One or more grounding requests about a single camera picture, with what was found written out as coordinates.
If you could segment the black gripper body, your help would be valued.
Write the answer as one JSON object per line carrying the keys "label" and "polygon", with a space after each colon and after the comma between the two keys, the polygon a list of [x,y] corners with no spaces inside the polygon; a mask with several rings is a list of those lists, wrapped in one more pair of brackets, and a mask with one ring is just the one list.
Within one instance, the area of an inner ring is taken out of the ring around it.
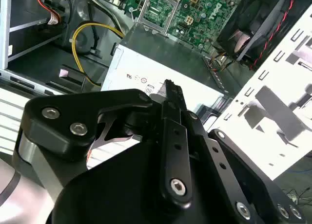
{"label": "black gripper body", "polygon": [[73,179],[59,195],[55,224],[232,224],[213,174],[190,158],[193,200],[179,210],[159,191],[160,150],[140,143]]}

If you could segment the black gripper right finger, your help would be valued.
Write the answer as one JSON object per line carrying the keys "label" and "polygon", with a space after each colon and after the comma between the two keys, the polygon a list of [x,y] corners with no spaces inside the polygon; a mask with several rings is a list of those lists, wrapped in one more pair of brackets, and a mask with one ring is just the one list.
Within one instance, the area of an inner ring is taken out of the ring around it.
{"label": "black gripper right finger", "polygon": [[206,132],[175,88],[175,178],[186,224],[304,224],[299,207],[222,131]]}

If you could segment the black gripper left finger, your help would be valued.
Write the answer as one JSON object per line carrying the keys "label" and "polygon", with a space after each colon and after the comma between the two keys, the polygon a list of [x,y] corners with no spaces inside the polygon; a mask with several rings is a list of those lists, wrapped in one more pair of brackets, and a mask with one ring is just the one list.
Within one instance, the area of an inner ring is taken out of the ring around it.
{"label": "black gripper left finger", "polygon": [[30,164],[52,199],[79,175],[140,143],[160,150],[159,191],[177,209],[175,85],[166,80],[162,102],[138,89],[37,97],[26,103],[16,153]]}

